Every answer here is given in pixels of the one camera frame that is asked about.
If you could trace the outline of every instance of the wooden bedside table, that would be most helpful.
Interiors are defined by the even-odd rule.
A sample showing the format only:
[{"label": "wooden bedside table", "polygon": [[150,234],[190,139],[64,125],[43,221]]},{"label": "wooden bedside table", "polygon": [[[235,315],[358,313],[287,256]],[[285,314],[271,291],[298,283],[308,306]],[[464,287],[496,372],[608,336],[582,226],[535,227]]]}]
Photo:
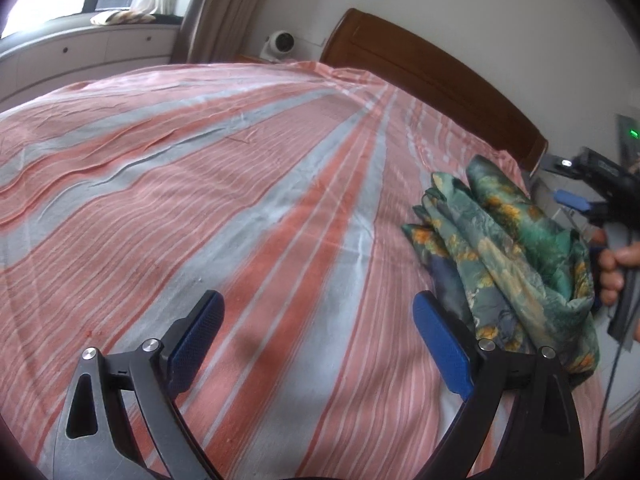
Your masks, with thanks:
[{"label": "wooden bedside table", "polygon": [[271,61],[261,59],[260,57],[246,56],[245,54],[236,54],[234,57],[235,63],[259,63],[263,65],[272,65]]}]

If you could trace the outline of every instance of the silver screw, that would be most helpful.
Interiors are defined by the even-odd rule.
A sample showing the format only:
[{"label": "silver screw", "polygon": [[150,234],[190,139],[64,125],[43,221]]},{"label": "silver screw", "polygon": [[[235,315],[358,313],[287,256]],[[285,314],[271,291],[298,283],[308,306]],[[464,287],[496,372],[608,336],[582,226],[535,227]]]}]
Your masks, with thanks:
[{"label": "silver screw", "polygon": [[495,350],[495,343],[490,339],[481,339],[478,341],[478,346],[485,352],[493,352]]},{"label": "silver screw", "polygon": [[98,351],[94,347],[89,346],[89,348],[86,348],[84,352],[82,352],[82,359],[88,361],[89,359],[93,359],[97,353]]},{"label": "silver screw", "polygon": [[159,346],[160,346],[160,342],[158,341],[158,339],[153,339],[153,338],[147,339],[145,342],[142,343],[142,349],[145,352],[153,352]]},{"label": "silver screw", "polygon": [[540,349],[540,353],[542,354],[542,357],[546,359],[553,359],[556,357],[556,351],[551,348],[551,346],[543,346]]}]

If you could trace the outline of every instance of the folded clothes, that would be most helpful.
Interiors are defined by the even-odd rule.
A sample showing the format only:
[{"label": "folded clothes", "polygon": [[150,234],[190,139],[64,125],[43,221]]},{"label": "folded clothes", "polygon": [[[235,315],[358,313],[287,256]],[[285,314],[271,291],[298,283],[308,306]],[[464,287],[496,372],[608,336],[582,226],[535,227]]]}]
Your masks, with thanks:
[{"label": "folded clothes", "polygon": [[551,346],[580,384],[599,359],[588,248],[486,158],[466,177],[468,187],[433,173],[414,207],[422,223],[402,226],[436,297],[478,339],[514,352]]}]

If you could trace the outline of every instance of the human hand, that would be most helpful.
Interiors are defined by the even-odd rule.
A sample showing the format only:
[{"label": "human hand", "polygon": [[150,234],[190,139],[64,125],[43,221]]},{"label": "human hand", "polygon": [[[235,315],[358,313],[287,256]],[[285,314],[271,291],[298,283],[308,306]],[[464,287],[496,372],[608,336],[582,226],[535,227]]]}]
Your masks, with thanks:
[{"label": "human hand", "polygon": [[[592,238],[593,242],[605,245],[607,236],[603,230],[597,231]],[[618,300],[620,291],[625,286],[625,279],[618,270],[619,267],[639,267],[640,266],[640,242],[623,247],[617,251],[604,249],[598,258],[600,264],[600,300],[607,306],[612,306]],[[636,327],[634,334],[636,341],[640,342],[640,323]]]}]

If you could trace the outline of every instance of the striped bedsheet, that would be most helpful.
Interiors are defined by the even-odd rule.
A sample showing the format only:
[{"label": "striped bedsheet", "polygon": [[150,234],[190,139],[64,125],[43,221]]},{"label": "striped bedsheet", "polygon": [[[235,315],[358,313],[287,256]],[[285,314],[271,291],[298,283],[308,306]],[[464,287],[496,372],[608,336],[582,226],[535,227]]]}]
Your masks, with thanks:
[{"label": "striped bedsheet", "polygon": [[[177,405],[225,478],[412,478],[459,401],[413,326],[430,279],[400,225],[476,153],[522,183],[433,108],[311,62],[141,70],[0,114],[2,417],[50,475],[82,349],[133,349],[211,288],[225,322]],[[598,381],[575,399],[591,469]]]}]

